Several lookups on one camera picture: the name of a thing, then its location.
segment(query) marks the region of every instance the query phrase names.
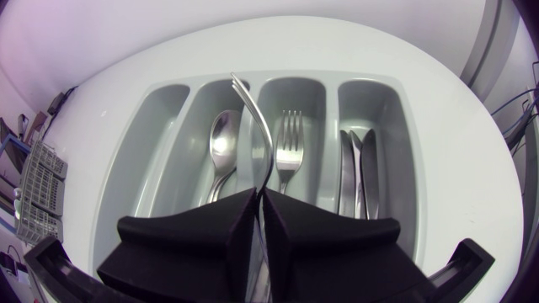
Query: knife blade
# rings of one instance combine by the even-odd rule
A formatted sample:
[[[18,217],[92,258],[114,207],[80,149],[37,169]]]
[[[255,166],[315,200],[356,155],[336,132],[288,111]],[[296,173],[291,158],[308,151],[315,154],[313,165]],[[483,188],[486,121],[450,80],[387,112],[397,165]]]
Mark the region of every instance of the knife blade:
[[[354,218],[355,215],[355,175],[352,144],[346,131],[340,131],[340,193],[339,215]]]
[[[378,184],[376,134],[373,129],[369,130],[363,139],[361,181],[363,183],[367,220],[377,219],[380,209],[380,187]]]
[[[352,142],[352,153],[354,156],[354,175],[355,175],[355,213],[354,218],[356,219],[366,219],[366,206],[365,206],[365,197],[363,196],[363,184],[361,183],[361,148],[363,144],[361,143],[360,138],[350,131],[348,133],[350,141]]]

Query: gray cutlery tray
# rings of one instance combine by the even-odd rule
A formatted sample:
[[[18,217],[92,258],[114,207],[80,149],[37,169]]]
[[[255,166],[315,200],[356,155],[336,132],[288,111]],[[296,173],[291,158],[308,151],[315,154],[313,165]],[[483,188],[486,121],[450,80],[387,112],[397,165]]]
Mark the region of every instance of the gray cutlery tray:
[[[413,146],[419,145],[414,120],[398,80],[322,71],[237,75],[262,111],[274,144],[282,110],[303,113],[303,163],[286,189],[286,194],[296,199],[336,213],[339,130],[354,130],[361,140],[369,129],[375,130],[380,218],[393,217],[400,222],[398,244],[414,258],[418,189],[424,185],[418,184],[414,169],[420,160],[413,153]],[[94,273],[120,243],[116,223],[122,216],[173,215],[205,202],[214,173],[208,150],[210,128],[223,110],[235,109],[243,114],[237,171],[227,180],[220,198],[259,186],[264,179],[262,136],[232,89],[228,74],[155,84],[139,103],[104,181],[90,260]],[[279,188],[275,169],[268,187]],[[259,255],[257,248],[253,253]]]

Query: dish rack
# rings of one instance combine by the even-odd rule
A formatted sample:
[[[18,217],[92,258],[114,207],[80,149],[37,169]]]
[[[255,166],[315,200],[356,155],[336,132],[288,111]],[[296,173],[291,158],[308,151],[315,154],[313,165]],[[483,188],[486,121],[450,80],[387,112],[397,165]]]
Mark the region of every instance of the dish rack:
[[[61,160],[50,148],[42,141],[37,141],[32,146],[32,154],[37,161],[48,168],[60,179],[65,179],[67,175],[67,163]]]
[[[63,213],[64,183],[67,164],[47,145],[37,141],[24,162],[21,178],[19,218],[15,220],[17,236],[36,244],[53,236],[63,241],[62,223],[55,216]]]

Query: spoon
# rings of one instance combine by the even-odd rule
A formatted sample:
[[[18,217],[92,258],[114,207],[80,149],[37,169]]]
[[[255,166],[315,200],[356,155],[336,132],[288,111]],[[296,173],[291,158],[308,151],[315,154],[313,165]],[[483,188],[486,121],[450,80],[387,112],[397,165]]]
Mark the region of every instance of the spoon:
[[[207,203],[217,201],[222,185],[236,170],[240,119],[241,114],[238,111],[225,110],[213,121],[210,133],[210,156],[215,167],[215,177]]]

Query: wall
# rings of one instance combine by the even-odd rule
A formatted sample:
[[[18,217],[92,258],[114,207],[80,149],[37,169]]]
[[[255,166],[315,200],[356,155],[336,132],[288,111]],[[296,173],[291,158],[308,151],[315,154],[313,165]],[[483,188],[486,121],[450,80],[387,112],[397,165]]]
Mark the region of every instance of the wall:
[[[0,117],[4,119],[8,127],[15,133],[17,133],[20,114],[28,117],[30,126],[35,117],[35,111],[25,103],[23,98],[11,85],[8,77],[3,73],[2,68],[0,68]],[[0,174],[6,177],[11,183],[19,184],[20,174],[5,152],[0,155]],[[0,179],[0,191],[11,197],[13,188]]]
[[[458,76],[484,6],[485,0],[12,0],[0,17],[0,67],[28,105],[44,111],[61,90],[159,42],[232,21],[301,14],[381,29]]]
[[[531,42],[528,30],[522,19],[520,19],[515,42],[511,48],[507,62],[499,74],[499,78],[494,84],[492,91],[485,99],[484,105],[488,112],[492,113],[500,105],[525,91],[526,86],[529,88],[535,87],[531,69],[531,63],[534,61],[537,61],[537,53]],[[523,96],[494,116],[494,120],[500,131],[506,130],[519,119],[523,112],[522,102],[528,98],[528,95]],[[525,150],[525,148],[520,149],[513,158],[522,190],[524,190],[524,178],[526,175]]]

